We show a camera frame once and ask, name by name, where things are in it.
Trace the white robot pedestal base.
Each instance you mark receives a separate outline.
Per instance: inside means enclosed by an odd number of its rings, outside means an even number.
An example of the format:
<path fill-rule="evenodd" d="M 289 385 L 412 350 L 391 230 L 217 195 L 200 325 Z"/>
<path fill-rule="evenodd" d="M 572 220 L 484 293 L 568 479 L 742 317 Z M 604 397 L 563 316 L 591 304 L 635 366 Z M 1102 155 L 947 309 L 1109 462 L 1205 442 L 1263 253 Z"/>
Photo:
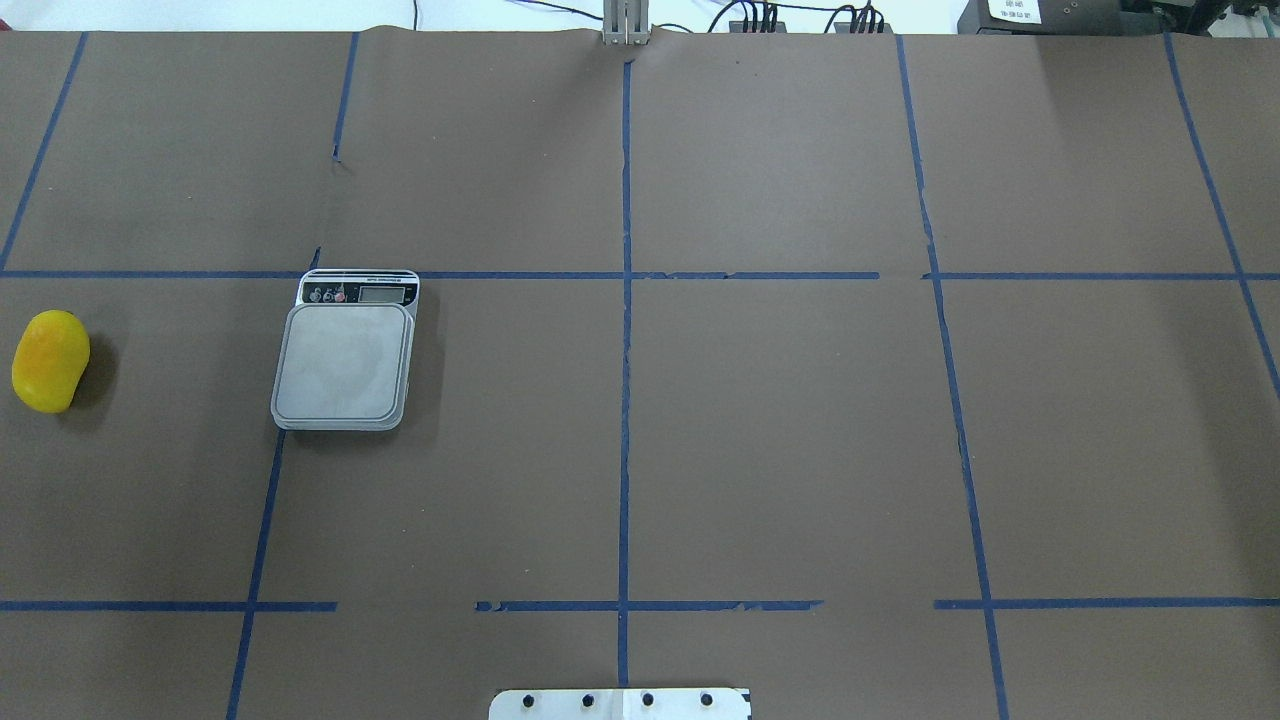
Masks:
<path fill-rule="evenodd" d="M 730 687 L 502 691 L 489 719 L 751 719 L 750 691 Z"/>

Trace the yellow mango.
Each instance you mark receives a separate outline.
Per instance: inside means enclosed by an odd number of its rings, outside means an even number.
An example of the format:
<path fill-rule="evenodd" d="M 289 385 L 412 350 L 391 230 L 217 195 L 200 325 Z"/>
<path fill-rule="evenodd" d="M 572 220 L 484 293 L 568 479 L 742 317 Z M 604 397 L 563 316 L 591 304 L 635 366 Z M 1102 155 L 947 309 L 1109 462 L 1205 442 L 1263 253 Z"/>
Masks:
<path fill-rule="evenodd" d="M 90 356 L 90 334 L 78 316 L 56 309 L 42 311 L 29 320 L 17 345 L 12 388 L 37 413 L 64 413 L 76 396 Z"/>

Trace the black usb hub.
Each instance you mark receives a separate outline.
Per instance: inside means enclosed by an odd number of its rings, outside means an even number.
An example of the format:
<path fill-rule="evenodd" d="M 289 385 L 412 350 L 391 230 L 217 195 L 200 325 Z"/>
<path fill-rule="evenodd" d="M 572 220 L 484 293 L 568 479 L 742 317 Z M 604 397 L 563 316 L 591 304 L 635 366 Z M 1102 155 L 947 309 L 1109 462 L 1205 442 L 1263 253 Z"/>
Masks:
<path fill-rule="evenodd" d="M 759 17 L 750 15 L 741 20 L 730 20 L 728 32 L 735 35 L 781 35 L 786 33 L 786 24 L 778 14 L 769 10 Z"/>
<path fill-rule="evenodd" d="M 836 35 L 891 35 L 892 26 L 884 15 L 876 10 L 840 12 L 829 22 L 827 29 Z"/>

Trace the black computer box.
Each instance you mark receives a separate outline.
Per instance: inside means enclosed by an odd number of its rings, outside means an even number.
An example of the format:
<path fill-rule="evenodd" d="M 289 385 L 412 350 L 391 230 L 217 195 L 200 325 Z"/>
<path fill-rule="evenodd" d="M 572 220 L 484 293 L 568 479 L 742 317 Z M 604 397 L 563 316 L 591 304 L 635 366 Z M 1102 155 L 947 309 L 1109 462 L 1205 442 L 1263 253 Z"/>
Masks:
<path fill-rule="evenodd" d="M 1120 1 L 968 1 L 957 35 L 1121 36 Z"/>

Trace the silver digital kitchen scale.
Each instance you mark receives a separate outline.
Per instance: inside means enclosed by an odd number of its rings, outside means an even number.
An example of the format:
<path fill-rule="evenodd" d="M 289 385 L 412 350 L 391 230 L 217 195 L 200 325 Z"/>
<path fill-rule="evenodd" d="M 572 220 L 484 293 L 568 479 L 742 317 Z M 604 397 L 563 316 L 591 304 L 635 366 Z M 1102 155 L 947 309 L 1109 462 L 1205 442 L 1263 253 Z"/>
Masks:
<path fill-rule="evenodd" d="M 421 281 L 407 269 L 315 268 L 285 316 L 270 397 L 283 430 L 396 429 Z"/>

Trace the black usb hub right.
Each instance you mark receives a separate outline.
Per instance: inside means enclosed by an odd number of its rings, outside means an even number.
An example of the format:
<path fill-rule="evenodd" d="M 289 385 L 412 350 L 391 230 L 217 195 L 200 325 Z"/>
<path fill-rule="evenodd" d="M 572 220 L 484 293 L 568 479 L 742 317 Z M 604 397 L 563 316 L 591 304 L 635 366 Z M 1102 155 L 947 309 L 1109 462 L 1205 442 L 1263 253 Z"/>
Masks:
<path fill-rule="evenodd" d="M 836 35 L 891 35 L 892 26 L 884 15 L 876 10 L 840 12 L 829 22 L 827 29 Z"/>

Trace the black usb hub left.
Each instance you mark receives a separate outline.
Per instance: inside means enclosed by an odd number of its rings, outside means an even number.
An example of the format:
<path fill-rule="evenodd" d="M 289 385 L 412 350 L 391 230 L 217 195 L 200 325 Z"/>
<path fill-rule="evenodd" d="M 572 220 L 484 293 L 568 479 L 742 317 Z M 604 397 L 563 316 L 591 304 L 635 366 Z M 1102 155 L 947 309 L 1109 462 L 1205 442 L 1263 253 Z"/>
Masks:
<path fill-rule="evenodd" d="M 786 33 L 786 24 L 778 14 L 769 10 L 759 17 L 750 15 L 741 20 L 730 20 L 728 32 L 735 35 L 781 35 Z"/>

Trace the aluminium frame post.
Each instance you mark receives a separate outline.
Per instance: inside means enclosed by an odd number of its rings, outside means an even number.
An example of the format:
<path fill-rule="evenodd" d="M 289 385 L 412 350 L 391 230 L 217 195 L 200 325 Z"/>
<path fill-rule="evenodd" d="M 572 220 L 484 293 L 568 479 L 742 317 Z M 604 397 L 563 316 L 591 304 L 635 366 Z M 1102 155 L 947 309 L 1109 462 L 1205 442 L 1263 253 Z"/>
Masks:
<path fill-rule="evenodd" d="M 646 45 L 652 37 L 648 0 L 602 3 L 602 41 L 605 46 Z"/>

